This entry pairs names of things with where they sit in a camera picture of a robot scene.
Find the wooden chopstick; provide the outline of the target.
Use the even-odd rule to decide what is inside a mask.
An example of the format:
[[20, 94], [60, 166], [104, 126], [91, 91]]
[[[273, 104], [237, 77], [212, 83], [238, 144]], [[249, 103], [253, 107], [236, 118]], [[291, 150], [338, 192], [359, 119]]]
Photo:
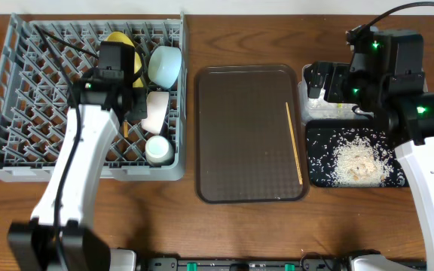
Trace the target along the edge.
[[128, 137], [128, 122], [126, 120], [124, 121], [123, 128], [124, 128], [124, 138], [127, 138]]
[[300, 167], [300, 163], [299, 163], [299, 157], [298, 157], [298, 149], [297, 149], [297, 145], [296, 145], [296, 141], [295, 141], [295, 133], [294, 133], [294, 128], [293, 128], [293, 123], [292, 123], [292, 116], [291, 116], [291, 112], [290, 112], [290, 107], [289, 107], [289, 103], [285, 102], [285, 106], [286, 106], [286, 113], [287, 113], [287, 119], [288, 119], [288, 125], [289, 125], [289, 134], [291, 136], [291, 143], [292, 143], [292, 150], [293, 150], [293, 155], [294, 155], [294, 159], [295, 159], [295, 167], [296, 167], [296, 171], [297, 171], [297, 175], [298, 175], [298, 183], [299, 185], [303, 185], [303, 178], [301, 175], [301, 167]]

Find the yellow plate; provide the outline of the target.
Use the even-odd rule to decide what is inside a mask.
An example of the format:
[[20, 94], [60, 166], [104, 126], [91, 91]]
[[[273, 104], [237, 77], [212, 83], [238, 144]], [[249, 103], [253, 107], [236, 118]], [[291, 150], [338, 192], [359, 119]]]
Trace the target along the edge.
[[[123, 32], [112, 32], [105, 41], [111, 41], [111, 42], [121, 42], [126, 45], [130, 45], [133, 48], [136, 48], [133, 41], [125, 35]], [[137, 52], [135, 52], [135, 59], [134, 59], [134, 72], [137, 73], [142, 67], [142, 61], [140, 60], [140, 56]], [[143, 87], [142, 80], [140, 78], [135, 79], [133, 82], [133, 87]]]

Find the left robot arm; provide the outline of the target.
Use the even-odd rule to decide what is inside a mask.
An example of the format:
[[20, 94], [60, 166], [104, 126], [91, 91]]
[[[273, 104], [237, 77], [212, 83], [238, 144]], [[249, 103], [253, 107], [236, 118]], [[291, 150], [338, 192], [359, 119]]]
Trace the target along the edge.
[[135, 270], [136, 252], [110, 248], [92, 230], [105, 158], [134, 104], [136, 49], [104, 41], [95, 68], [69, 87], [63, 145], [50, 182], [26, 223], [13, 222], [8, 244], [21, 270]]

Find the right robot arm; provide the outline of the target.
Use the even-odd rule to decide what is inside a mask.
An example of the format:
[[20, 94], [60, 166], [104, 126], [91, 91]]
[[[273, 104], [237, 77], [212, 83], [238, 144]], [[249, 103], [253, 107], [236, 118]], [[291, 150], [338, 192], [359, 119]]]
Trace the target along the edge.
[[434, 270], [434, 93], [423, 37], [357, 29], [350, 63], [306, 65], [299, 85], [310, 182], [411, 189]]

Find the white bowl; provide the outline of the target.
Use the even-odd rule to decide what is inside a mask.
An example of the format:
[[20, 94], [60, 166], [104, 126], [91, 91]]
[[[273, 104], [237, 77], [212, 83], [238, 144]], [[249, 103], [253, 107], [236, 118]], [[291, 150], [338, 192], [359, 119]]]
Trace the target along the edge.
[[158, 135], [162, 130], [169, 103], [168, 92], [152, 91], [147, 96], [147, 118], [142, 119], [141, 126], [147, 132]]

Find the light blue bowl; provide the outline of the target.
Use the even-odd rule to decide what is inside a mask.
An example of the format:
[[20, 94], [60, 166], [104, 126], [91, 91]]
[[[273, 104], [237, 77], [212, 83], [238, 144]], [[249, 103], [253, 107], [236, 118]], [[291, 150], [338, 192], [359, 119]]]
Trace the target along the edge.
[[169, 89], [176, 82], [182, 65], [182, 52], [177, 47], [159, 46], [151, 55], [148, 77], [156, 85]]

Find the white cup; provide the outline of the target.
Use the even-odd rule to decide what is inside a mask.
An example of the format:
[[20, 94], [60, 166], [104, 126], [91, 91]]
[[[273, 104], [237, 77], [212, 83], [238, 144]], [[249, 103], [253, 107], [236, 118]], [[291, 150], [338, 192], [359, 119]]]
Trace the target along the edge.
[[163, 136], [154, 135], [145, 143], [145, 157], [153, 167], [168, 166], [174, 160], [174, 148]]

